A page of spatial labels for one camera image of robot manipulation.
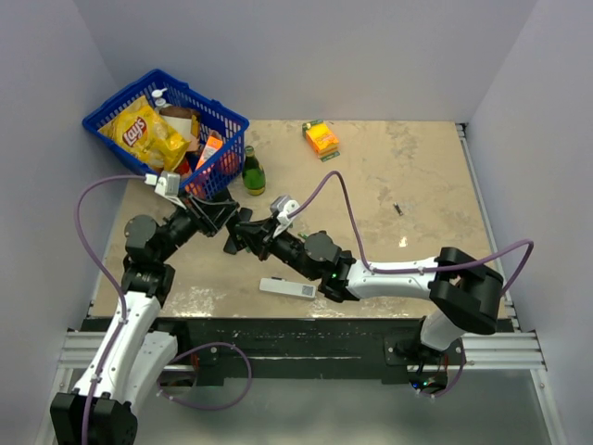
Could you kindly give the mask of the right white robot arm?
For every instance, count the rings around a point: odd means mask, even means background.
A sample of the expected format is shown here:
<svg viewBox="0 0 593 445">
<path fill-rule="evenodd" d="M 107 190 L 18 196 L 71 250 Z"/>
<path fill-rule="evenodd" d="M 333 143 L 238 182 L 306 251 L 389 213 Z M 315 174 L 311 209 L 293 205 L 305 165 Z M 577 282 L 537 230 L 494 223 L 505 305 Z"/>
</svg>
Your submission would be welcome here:
<svg viewBox="0 0 593 445">
<path fill-rule="evenodd" d="M 261 261 L 270 256 L 310 281 L 334 302 L 398 297 L 432 301 L 436 309 L 422 319 L 419 331 L 403 347 L 422 363 L 441 358 L 451 343 L 466 333 L 492 335 L 497 330 L 503 280 L 456 248 L 442 248 L 435 258 L 395 264 L 366 265 L 341 249 L 324 231 L 300 239 L 288 231 L 278 233 L 272 219 L 239 222 L 233 233 L 242 248 Z"/>
</svg>

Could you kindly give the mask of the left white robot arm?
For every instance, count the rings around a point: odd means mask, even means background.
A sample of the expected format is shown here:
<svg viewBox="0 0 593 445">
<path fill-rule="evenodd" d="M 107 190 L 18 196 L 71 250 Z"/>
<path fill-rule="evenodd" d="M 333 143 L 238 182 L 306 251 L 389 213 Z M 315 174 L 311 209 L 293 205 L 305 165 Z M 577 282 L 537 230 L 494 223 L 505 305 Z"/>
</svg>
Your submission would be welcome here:
<svg viewBox="0 0 593 445">
<path fill-rule="evenodd" d="M 151 326 L 172 287 L 168 259 L 193 235 L 216 235 L 238 220 L 239 205 L 228 190 L 203 200 L 181 194 L 163 223 L 148 215 L 124 229 L 126 255 L 119 301 L 105 336 L 80 379 L 58 392 L 50 416 L 59 444 L 132 444 L 138 414 L 167 362 L 185 362 L 192 341 Z"/>
</svg>

